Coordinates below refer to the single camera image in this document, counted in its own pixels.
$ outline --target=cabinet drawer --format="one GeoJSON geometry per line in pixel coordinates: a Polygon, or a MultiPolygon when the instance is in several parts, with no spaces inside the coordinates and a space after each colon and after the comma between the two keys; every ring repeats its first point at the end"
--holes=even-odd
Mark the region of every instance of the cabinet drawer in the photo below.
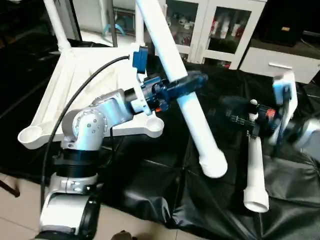
{"type": "Polygon", "coordinates": [[[250,47],[240,70],[270,77],[293,70],[295,81],[307,84],[320,70],[320,60],[250,47]]]}

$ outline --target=white pipe stand leg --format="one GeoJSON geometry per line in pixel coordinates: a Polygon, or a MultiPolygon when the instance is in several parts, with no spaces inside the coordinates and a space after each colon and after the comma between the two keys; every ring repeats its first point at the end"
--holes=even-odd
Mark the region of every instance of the white pipe stand leg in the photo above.
{"type": "Polygon", "coordinates": [[[144,19],[141,15],[138,4],[135,4],[135,42],[145,46],[145,27],[144,19]]]}
{"type": "Polygon", "coordinates": [[[260,137],[254,139],[249,136],[247,186],[243,203],[253,212],[265,213],[269,210],[260,137]]]}
{"type": "Polygon", "coordinates": [[[107,20],[107,6],[105,4],[104,0],[99,0],[99,7],[100,7],[100,17],[101,17],[101,24],[102,24],[102,29],[105,29],[105,27],[108,24],[107,20]]]}
{"type": "Polygon", "coordinates": [[[48,12],[55,37],[58,41],[59,51],[62,52],[64,49],[71,49],[71,45],[66,37],[54,0],[43,0],[43,2],[46,11],[48,12]]]}
{"type": "MultiPolygon", "coordinates": [[[[162,66],[170,82],[187,76],[176,43],[157,0],[136,0],[162,66]]],[[[177,99],[183,117],[199,152],[203,173],[222,177],[228,168],[224,153],[217,147],[195,92],[177,99]]]]}

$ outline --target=black plastic sheet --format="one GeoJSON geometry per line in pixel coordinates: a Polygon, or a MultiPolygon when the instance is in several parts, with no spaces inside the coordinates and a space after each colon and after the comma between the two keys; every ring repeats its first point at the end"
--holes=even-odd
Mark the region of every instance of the black plastic sheet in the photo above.
{"type": "MultiPolygon", "coordinates": [[[[92,47],[91,43],[80,45],[92,47]]],[[[4,96],[1,99],[1,114],[5,113],[0,117],[1,125],[5,126],[1,148],[2,151],[15,149],[10,152],[10,159],[1,158],[1,171],[34,182],[40,181],[44,148],[25,149],[17,141],[17,135],[30,124],[38,108],[59,57],[49,52],[56,50],[54,38],[40,36],[25,38],[0,50],[0,58],[6,59],[6,67],[2,65],[0,69],[2,84],[6,91],[12,91],[12,99],[4,96]]],[[[227,173],[219,179],[210,179],[202,173],[197,149],[174,102],[168,111],[158,114],[165,124],[160,137],[115,137],[114,159],[108,149],[100,151],[104,203],[138,218],[208,239],[320,239],[319,163],[290,145],[285,144],[278,155],[271,158],[272,148],[263,142],[270,210],[258,214],[243,205],[248,139],[219,119],[218,99],[240,96],[273,107],[272,79],[202,65],[186,64],[186,67],[209,75],[209,83],[197,95],[217,145],[226,156],[227,173]]],[[[149,74],[164,74],[156,57],[149,57],[147,70],[149,74]]],[[[295,119],[320,109],[318,86],[297,84],[297,92],[299,105],[295,119]]],[[[110,147],[110,140],[105,139],[103,145],[110,147]]],[[[54,144],[51,154],[57,154],[58,149],[59,144],[54,144]]],[[[47,179],[51,173],[49,164],[47,179]]]]}

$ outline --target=tile floor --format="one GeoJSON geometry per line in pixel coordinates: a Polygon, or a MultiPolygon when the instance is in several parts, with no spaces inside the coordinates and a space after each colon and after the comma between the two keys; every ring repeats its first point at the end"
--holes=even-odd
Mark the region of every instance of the tile floor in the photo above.
{"type": "MultiPolygon", "coordinates": [[[[9,186],[18,186],[20,197],[15,198],[0,188],[0,239],[29,240],[38,230],[40,186],[24,179],[16,179],[0,173],[0,180],[9,186]]],[[[138,219],[108,206],[101,206],[99,226],[95,240],[110,240],[126,230],[138,240],[205,240],[181,230],[138,219]]]]}

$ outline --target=bottle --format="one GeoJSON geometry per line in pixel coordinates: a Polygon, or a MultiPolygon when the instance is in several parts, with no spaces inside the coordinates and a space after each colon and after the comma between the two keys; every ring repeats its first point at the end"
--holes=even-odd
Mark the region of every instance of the bottle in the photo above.
{"type": "Polygon", "coordinates": [[[242,35],[244,34],[245,28],[247,26],[248,23],[248,19],[247,18],[243,18],[240,22],[240,27],[238,28],[238,30],[236,31],[236,37],[237,38],[241,38],[242,35]]]}
{"type": "Polygon", "coordinates": [[[219,26],[218,20],[213,20],[212,26],[211,26],[211,37],[214,38],[217,32],[219,26]]]}
{"type": "Polygon", "coordinates": [[[225,39],[229,30],[230,25],[230,19],[226,17],[223,21],[221,32],[220,32],[220,38],[225,39]]]}
{"type": "Polygon", "coordinates": [[[236,35],[237,35],[237,32],[238,32],[238,29],[240,28],[240,24],[235,24],[234,26],[233,26],[233,29],[232,29],[232,32],[231,32],[231,36],[232,37],[235,37],[236,35]]]}

